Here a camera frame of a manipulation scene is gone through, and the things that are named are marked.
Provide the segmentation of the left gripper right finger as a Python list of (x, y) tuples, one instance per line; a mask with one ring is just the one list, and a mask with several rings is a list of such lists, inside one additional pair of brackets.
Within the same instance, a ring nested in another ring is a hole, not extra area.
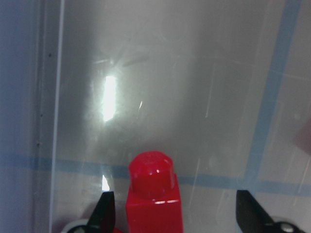
[(237, 190), (236, 222), (242, 233), (278, 233), (279, 228), (247, 190)]

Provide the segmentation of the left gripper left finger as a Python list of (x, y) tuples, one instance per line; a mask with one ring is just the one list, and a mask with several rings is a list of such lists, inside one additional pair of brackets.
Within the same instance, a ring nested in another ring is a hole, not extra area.
[(112, 233), (115, 228), (116, 211), (114, 192), (103, 192), (87, 224), (87, 233)]

